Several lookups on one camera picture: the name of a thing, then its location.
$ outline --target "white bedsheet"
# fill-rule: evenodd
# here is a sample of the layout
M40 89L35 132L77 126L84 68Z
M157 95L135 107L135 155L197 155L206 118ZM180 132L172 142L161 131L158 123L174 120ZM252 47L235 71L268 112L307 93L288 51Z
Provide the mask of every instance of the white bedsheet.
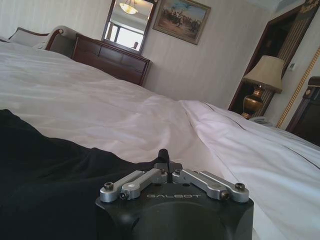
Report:
M182 104L223 177L249 189L261 239L319 239L319 147L209 104Z
M177 101L61 54L0 43L0 109L43 135L148 162L166 148L196 167L211 154Z
M0 109L45 136L130 162L153 160L166 148L185 168L245 183L255 202L253 239L317 239L320 233L320 172L305 159L319 166L320 151L290 134L12 43L0 43Z

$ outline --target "painting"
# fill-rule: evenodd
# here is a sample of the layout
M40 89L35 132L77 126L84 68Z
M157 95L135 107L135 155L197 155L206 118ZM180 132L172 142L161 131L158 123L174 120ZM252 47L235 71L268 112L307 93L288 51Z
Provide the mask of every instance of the painting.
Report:
M192 0L162 0L153 29L197 45L210 11Z

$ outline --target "black cloth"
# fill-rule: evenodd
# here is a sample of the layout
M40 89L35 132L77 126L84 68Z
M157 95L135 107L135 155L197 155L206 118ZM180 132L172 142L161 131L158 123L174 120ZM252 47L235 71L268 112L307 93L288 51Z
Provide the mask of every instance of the black cloth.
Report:
M94 240L95 200L103 184L159 162L134 164L45 137L0 110L0 239Z

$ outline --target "brass lamp base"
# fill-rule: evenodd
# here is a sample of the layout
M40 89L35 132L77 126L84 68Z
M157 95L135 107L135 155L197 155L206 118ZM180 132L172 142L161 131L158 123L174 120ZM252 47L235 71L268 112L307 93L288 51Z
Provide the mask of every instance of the brass lamp base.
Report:
M250 96L246 96L243 100L243 116L246 119L250 119L256 111L258 111L264 105L264 102L261 99L264 90L261 86L254 88L254 92Z

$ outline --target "screw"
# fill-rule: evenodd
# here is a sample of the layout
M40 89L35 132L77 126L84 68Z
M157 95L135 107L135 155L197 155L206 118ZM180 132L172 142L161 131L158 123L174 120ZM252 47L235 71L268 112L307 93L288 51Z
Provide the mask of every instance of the screw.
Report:
M243 192L246 189L246 186L241 182L236 183L234 187L240 192Z
M104 184L104 189L107 191L112 191L114 189L114 183L113 182L107 182Z
M174 172L175 172L176 174L180 175L181 169L176 169L176 170L174 170Z
M221 200L228 200L230 197L229 193L227 191L223 191L220 193L220 199Z
M129 198L129 194L127 191L123 191L119 193L119 197L121 200L127 200Z

